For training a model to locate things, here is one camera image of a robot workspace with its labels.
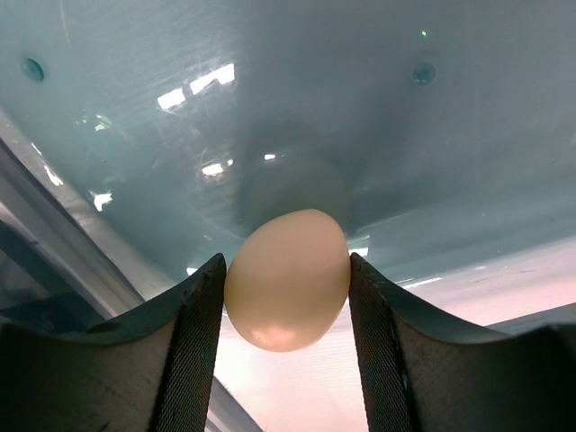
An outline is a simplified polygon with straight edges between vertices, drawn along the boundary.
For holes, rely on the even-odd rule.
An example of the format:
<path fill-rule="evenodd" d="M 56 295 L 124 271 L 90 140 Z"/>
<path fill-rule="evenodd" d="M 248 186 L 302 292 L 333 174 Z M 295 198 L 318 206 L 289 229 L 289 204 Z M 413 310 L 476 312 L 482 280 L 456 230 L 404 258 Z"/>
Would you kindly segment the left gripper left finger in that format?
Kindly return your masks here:
<path fill-rule="evenodd" d="M 1 327 L 4 431 L 201 431 L 226 262 L 85 333 Z"/>

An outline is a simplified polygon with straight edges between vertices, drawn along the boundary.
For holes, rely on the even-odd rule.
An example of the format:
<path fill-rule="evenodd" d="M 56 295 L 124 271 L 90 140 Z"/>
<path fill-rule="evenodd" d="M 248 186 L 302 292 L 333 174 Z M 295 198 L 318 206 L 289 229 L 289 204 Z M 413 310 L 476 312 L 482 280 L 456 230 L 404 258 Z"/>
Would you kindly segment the white toy egg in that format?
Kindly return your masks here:
<path fill-rule="evenodd" d="M 249 344 L 293 352 L 328 332 L 350 281 L 340 225 L 322 211 L 294 211 L 246 239 L 226 275 L 224 303 L 232 326 Z"/>

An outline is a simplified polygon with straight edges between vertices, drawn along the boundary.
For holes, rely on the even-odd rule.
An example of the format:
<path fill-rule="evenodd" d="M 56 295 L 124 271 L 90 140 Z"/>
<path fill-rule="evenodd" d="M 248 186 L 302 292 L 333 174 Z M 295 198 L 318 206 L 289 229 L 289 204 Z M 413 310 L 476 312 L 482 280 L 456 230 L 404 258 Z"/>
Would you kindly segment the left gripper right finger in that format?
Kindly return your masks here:
<path fill-rule="evenodd" d="M 350 264 L 370 430 L 574 430 L 573 324 L 506 334 L 420 299 L 359 255 Z"/>

